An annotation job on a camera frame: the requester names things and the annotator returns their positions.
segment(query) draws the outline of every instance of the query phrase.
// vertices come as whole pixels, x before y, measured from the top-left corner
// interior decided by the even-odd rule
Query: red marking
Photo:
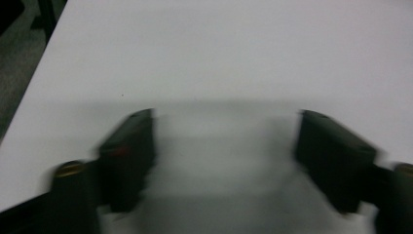
[[[111,156],[114,157],[120,157],[120,156],[125,156],[128,155],[131,152],[131,150],[127,146],[121,146],[118,149],[116,149]]]

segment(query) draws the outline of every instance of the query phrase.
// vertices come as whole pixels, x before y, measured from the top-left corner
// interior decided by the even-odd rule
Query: white surface
[[[294,170],[298,110],[413,163],[413,2],[68,1],[0,147],[0,210],[154,107],[159,165],[112,233],[371,233]]]

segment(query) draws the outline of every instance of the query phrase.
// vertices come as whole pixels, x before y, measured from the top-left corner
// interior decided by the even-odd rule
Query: white table
[[[290,150],[311,109],[413,163],[412,27],[404,0],[70,0],[0,147],[0,210],[154,107],[159,164],[111,233],[372,233]]]

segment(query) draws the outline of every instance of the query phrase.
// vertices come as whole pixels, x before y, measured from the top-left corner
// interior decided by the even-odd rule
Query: gray floor
[[[46,47],[42,29],[30,29],[40,16],[37,0],[22,0],[24,12],[0,35],[0,143]],[[64,2],[53,1],[56,16]]]

